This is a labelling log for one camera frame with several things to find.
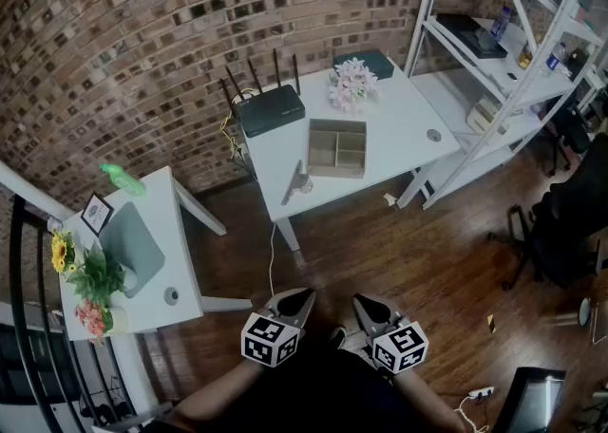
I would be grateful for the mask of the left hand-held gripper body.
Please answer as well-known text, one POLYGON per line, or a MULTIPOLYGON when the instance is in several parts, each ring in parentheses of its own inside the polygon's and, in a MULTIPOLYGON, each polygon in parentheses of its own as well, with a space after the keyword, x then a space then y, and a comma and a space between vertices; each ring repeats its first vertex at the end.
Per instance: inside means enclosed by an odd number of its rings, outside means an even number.
POLYGON ((275 368, 295 355, 300 341, 300 318, 263 308, 251 313, 240 339, 244 358, 275 368))

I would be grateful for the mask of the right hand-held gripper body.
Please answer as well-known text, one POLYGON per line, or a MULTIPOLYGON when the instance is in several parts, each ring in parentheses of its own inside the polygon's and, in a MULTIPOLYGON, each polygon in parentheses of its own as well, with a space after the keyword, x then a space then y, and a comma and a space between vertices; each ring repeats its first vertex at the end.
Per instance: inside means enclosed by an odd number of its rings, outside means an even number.
POLYGON ((425 361, 428 338, 418 322, 400 322, 398 327, 376 337, 371 345, 371 359, 377 367, 398 374, 425 361))

